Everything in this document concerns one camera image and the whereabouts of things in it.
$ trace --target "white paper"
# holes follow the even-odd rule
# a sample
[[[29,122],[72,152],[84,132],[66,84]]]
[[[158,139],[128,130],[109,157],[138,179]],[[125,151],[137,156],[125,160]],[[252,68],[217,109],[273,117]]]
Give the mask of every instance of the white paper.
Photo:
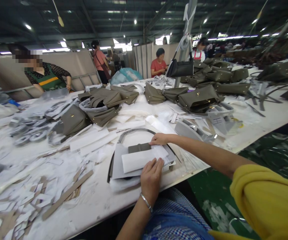
[[[89,133],[86,133],[83,137],[78,138],[70,143],[71,152],[89,144],[92,144],[102,139],[103,137],[106,137],[107,135],[109,135],[109,131],[107,130],[107,128],[104,128],[101,131],[91,131]]]

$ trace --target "yellow sleeve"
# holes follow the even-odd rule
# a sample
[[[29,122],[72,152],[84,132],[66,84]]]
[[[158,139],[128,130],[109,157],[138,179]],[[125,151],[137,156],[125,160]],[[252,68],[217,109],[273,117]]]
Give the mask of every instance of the yellow sleeve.
[[[242,165],[234,173],[230,192],[261,239],[288,236],[287,179],[259,165]]]

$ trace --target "woman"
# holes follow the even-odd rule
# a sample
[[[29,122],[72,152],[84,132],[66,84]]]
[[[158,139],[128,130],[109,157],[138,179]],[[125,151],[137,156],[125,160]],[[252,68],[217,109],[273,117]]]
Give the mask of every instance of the woman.
[[[92,41],[91,43],[92,48],[94,49],[93,58],[94,64],[97,69],[98,75],[101,78],[103,84],[108,84],[108,80],[111,79],[111,76],[108,72],[109,66],[106,60],[106,56],[100,50],[100,43],[99,41]]]
[[[163,48],[159,48],[156,51],[156,59],[154,59],[150,65],[151,77],[160,76],[167,70],[168,66],[164,61],[164,56],[165,50]]]
[[[215,147],[174,134],[157,133],[150,145],[173,143],[233,180],[230,192],[242,215],[261,239],[288,240],[288,180],[268,168]],[[153,159],[141,175],[142,194],[117,240],[203,239],[246,240],[213,231],[192,204],[176,189],[158,198],[163,160]]]
[[[10,44],[10,52],[15,56],[19,63],[24,63],[24,71],[31,84],[39,91],[50,91],[60,88],[71,90],[72,76],[63,68],[55,64],[43,62],[39,55],[31,54],[26,47],[18,44]]]

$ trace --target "green apron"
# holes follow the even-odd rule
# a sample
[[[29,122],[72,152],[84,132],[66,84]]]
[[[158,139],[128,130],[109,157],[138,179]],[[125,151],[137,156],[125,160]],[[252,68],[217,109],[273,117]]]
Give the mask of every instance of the green apron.
[[[48,70],[50,71],[50,75],[44,76],[42,78],[38,78],[35,76],[32,72],[28,72],[32,78],[34,78],[38,84],[45,90],[45,91],[51,91],[55,89],[60,89],[60,88],[66,88],[66,83],[53,73],[51,65],[47,63]]]

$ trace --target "pile of handbags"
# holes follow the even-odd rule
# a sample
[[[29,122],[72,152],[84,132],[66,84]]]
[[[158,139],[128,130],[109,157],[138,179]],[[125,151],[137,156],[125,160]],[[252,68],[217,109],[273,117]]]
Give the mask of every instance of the pile of handbags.
[[[218,58],[194,61],[194,75],[183,76],[180,82],[195,88],[212,85],[217,93],[245,95],[250,84],[239,82],[248,77],[248,70],[241,68],[232,71],[229,66],[230,63]]]
[[[79,107],[83,110],[90,120],[103,127],[113,117],[118,115],[121,110],[121,103],[128,105],[135,103],[139,95],[134,85],[125,87],[111,86],[111,89],[94,88],[89,92],[78,95],[80,100]]]

